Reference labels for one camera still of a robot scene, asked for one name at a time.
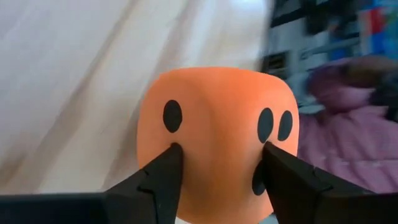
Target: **person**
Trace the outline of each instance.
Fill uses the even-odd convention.
[[[398,191],[398,123],[386,115],[398,103],[397,71],[378,56],[314,70],[307,88],[325,109],[300,114],[297,156],[375,193]]]

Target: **blurry background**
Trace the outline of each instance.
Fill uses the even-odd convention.
[[[0,193],[107,189],[137,170],[159,73],[256,70],[266,0],[0,1]]]

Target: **black object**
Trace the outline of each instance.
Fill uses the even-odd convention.
[[[376,89],[371,93],[369,101],[372,105],[386,106],[385,118],[398,123],[398,71],[377,76],[382,79],[375,81]]]
[[[274,28],[274,27],[286,24],[288,22],[292,22],[294,20],[301,19],[304,16],[305,16],[305,11],[302,8],[294,10],[290,13],[286,13],[282,16],[274,18],[271,21],[270,28]]]
[[[305,15],[305,31],[308,35],[315,35],[327,28],[330,18],[329,1],[300,0]]]
[[[183,152],[163,154],[103,193],[0,197],[6,224],[173,224],[182,184]],[[397,223],[398,194],[374,194],[266,142],[252,180],[267,190],[279,224]]]
[[[290,52],[281,52],[265,56],[262,59],[260,72],[274,75],[283,80],[289,77],[287,57]]]
[[[261,111],[259,121],[257,123],[257,135],[261,143],[265,143],[274,129],[274,115],[272,110],[265,108]]]
[[[290,111],[285,111],[282,114],[279,122],[278,140],[285,141],[293,128],[293,116]]]
[[[174,224],[182,148],[173,143],[143,169],[103,193],[0,197],[4,224]]]
[[[163,123],[171,133],[178,131],[182,122],[182,110],[179,103],[169,100],[163,109]]]
[[[397,223],[398,194],[374,194],[267,142],[264,181],[279,224]]]

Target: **pink puffer jacket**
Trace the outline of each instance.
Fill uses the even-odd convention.
[[[398,123],[368,103],[373,89],[345,86],[339,61],[314,71],[308,90],[325,110],[300,115],[298,157],[377,193],[398,191]]]

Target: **black dot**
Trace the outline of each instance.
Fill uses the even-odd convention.
[[[179,103],[170,100],[163,109],[163,123],[171,133],[176,132],[182,122],[182,111]]]
[[[257,124],[257,134],[259,136],[259,140],[262,143],[265,143],[274,128],[274,115],[272,114],[271,109],[266,108],[261,111],[259,122]]]
[[[293,116],[290,111],[285,111],[280,118],[278,140],[285,141],[293,127]]]
[[[251,188],[253,193],[257,196],[262,195],[266,190],[266,185],[264,184],[264,164],[263,161],[257,165],[256,170],[254,170],[253,179],[251,182]]]

